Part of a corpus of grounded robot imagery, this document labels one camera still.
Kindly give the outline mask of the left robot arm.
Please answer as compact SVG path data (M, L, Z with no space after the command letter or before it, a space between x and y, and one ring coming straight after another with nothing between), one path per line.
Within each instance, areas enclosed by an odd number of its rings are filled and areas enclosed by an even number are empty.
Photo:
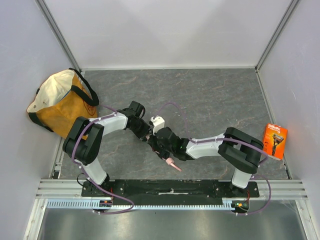
M143 120L145 107L132 101L129 107L117 110L115 113L98 118L76 118L62 150L84 171L84 174L99 186L109 181L109 175L103 170L98 154L103 136L118 130L129 129L143 142L151 127Z

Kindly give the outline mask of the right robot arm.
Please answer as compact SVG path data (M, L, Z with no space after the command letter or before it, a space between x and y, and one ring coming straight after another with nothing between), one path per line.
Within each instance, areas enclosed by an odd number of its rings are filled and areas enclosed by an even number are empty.
M164 127L155 134L149 134L146 140L158 157L169 164L172 163L171 156L180 161L223 157L234 166L231 184L239 189L245 189L252 175L257 173L264 152L260 140L234 127L228 127L220 135L202 139L178 137L169 127Z

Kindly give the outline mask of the pink and black folding umbrella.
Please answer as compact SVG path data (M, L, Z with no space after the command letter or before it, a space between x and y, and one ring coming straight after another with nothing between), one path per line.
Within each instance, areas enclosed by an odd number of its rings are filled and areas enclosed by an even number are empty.
M160 159L164 160L169 166L175 168L179 172L182 172L182 170L175 165L175 161L173 160L173 158L170 157L170 153L167 150L161 148L155 135L147 135L146 139L147 144L151 147L152 151L156 153Z

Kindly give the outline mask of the orange razor box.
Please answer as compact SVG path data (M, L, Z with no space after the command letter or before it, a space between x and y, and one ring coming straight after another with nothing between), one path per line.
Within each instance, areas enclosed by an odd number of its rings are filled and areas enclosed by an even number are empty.
M263 135L263 151L271 158L283 160L288 130L276 124L267 123Z

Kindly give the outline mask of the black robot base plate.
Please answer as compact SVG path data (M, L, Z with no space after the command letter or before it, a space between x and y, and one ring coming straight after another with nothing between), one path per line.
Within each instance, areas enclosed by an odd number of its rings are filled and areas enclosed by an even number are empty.
M240 189L232 187L229 181L213 179L116 179L110 180L103 188L134 204L220 204L223 198L260 196L254 181L249 182L247 188Z

